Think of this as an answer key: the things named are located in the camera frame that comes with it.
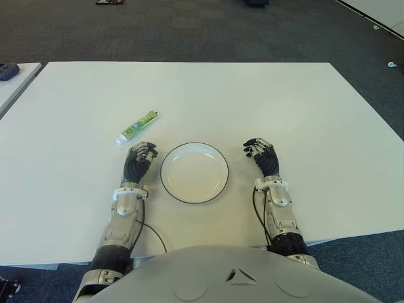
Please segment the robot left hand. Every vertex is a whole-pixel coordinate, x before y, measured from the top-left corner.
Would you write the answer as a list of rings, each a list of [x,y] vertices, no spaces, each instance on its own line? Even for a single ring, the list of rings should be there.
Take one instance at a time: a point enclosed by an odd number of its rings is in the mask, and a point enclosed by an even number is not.
[[[138,184],[150,168],[151,163],[157,157],[157,146],[154,143],[142,141],[132,146],[127,154],[122,182]]]

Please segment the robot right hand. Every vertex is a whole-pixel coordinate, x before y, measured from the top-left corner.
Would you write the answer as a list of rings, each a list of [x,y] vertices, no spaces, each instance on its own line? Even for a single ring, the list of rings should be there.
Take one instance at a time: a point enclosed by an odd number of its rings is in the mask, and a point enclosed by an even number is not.
[[[273,145],[263,138],[253,138],[244,144],[246,157],[252,158],[264,177],[280,176],[280,166]]]

